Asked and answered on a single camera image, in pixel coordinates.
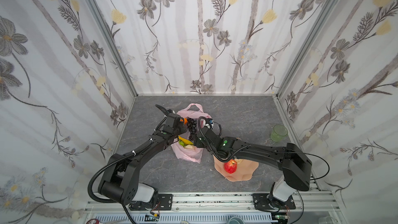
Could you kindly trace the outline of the pink scalloped bowl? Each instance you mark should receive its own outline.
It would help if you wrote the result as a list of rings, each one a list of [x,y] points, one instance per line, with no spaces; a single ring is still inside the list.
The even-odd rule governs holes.
[[[214,157],[215,169],[223,177],[232,182],[250,180],[253,176],[254,171],[259,167],[259,163],[245,159],[235,160],[237,162],[237,170],[233,174],[227,173],[223,168],[225,162],[219,161],[216,157]]]

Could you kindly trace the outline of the pink plastic bag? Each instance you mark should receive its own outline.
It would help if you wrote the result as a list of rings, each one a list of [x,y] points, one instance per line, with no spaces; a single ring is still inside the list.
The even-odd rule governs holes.
[[[189,104],[186,108],[178,111],[177,115],[179,115],[182,118],[193,118],[197,120],[199,117],[211,118],[209,114],[204,112],[202,105],[198,103]],[[180,136],[182,138],[188,139],[189,131],[187,124],[186,124],[186,129],[187,132],[185,134],[181,134]],[[177,159],[185,160],[188,162],[201,163],[203,148],[195,147],[195,150],[184,149],[184,147],[179,145],[178,138],[176,138],[175,143],[172,144],[172,150],[176,155]]]

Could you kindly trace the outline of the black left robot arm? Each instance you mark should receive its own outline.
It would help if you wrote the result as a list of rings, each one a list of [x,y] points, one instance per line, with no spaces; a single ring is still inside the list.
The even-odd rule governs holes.
[[[108,163],[92,176],[87,188],[89,197],[95,202],[121,204],[133,224],[135,221],[129,214],[128,205],[137,203],[141,207],[155,209],[160,202],[158,189],[140,183],[141,169],[187,131],[183,117],[160,105],[156,105],[156,108],[163,113],[164,118],[148,140],[130,152],[112,155]]]

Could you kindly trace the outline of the red fake strawberry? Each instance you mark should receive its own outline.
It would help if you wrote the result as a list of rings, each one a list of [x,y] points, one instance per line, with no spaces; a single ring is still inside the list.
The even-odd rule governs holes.
[[[237,170],[237,162],[236,162],[236,160],[231,159],[230,161],[224,163],[223,168],[229,174],[235,173],[236,170]]]

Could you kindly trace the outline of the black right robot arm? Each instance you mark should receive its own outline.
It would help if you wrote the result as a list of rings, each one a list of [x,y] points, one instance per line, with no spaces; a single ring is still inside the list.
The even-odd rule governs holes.
[[[282,171],[282,177],[273,183],[271,191],[263,202],[273,212],[282,209],[291,210],[295,192],[309,191],[312,178],[312,161],[309,153],[305,153],[293,143],[286,146],[264,146],[251,144],[241,139],[215,134],[212,121],[205,117],[197,120],[198,136],[194,146],[205,148],[220,162],[227,164],[237,159],[254,161],[274,167]]]

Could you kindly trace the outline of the pale yellow fake fruit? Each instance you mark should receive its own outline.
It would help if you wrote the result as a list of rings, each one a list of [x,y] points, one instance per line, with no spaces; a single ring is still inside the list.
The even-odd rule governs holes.
[[[186,145],[184,149],[190,149],[190,150],[195,150],[195,147],[193,145]]]

